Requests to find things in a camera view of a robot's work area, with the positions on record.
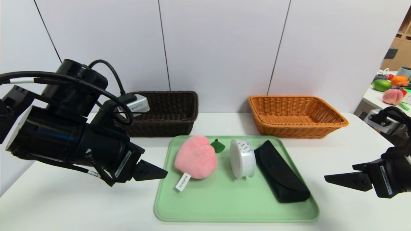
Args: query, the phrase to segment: orange toy fruit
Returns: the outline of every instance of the orange toy fruit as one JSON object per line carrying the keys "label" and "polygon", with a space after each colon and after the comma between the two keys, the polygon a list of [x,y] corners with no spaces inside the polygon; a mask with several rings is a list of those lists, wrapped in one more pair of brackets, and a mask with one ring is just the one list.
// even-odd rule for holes
{"label": "orange toy fruit", "polygon": [[407,85],[406,85],[406,82],[408,82],[407,77],[405,77],[405,76],[400,76],[400,75],[394,76],[394,78],[391,79],[391,86],[394,88],[394,87],[396,87],[395,84],[397,84],[397,83],[404,83],[404,84],[401,84],[401,85],[402,85],[402,86],[407,86]]}

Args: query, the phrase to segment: table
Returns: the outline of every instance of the table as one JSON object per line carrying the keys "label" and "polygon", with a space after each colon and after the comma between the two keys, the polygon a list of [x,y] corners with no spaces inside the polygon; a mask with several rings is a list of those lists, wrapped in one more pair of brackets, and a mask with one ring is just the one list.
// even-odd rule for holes
{"label": "table", "polygon": [[[170,223],[156,218],[159,180],[115,184],[83,173],[34,163],[0,198],[0,230],[30,231],[245,231],[400,230],[411,227],[411,194],[381,199],[332,185],[324,175],[353,171],[352,164],[378,159],[391,146],[358,117],[323,139],[281,139],[320,208],[310,223]],[[250,113],[200,113],[192,134],[257,135]],[[171,138],[133,138],[142,159],[163,166]]]}
{"label": "table", "polygon": [[[365,95],[363,96],[363,101],[370,104],[374,108],[378,108],[378,109],[384,109],[388,106],[392,106],[391,104],[386,104],[386,103],[383,102],[383,100],[382,100],[383,94],[384,93],[381,92],[381,91],[374,90],[372,88],[372,86],[370,85],[369,88],[367,89],[367,91],[365,92]],[[402,111],[404,111],[407,114],[407,116],[411,116],[411,111],[406,111],[398,105],[396,107],[401,109]]]}

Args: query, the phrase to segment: mug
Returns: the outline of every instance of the mug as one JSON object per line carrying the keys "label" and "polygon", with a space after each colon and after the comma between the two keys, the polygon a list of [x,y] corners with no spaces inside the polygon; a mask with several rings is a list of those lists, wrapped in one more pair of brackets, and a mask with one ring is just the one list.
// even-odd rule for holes
{"label": "mug", "polygon": [[398,72],[397,72],[397,76],[405,76],[409,81],[409,79],[411,77],[411,68],[400,67]]}

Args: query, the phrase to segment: green leaf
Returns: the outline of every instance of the green leaf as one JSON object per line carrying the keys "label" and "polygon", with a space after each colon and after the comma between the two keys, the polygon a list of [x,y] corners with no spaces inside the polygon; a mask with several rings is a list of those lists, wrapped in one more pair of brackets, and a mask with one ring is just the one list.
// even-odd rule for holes
{"label": "green leaf", "polygon": [[218,139],[215,139],[210,145],[214,148],[215,153],[220,153],[226,148],[224,144],[218,142]]}

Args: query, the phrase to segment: wicker basket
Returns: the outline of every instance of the wicker basket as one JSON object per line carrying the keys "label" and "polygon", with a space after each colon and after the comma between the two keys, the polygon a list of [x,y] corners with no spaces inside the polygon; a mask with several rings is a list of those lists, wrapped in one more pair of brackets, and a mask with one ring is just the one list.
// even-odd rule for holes
{"label": "wicker basket", "polygon": [[199,98],[194,91],[131,92],[147,97],[150,110],[123,126],[131,137],[174,137],[189,135],[199,113]]}
{"label": "wicker basket", "polygon": [[342,115],[318,97],[255,95],[248,102],[262,135],[323,138],[348,125]]}

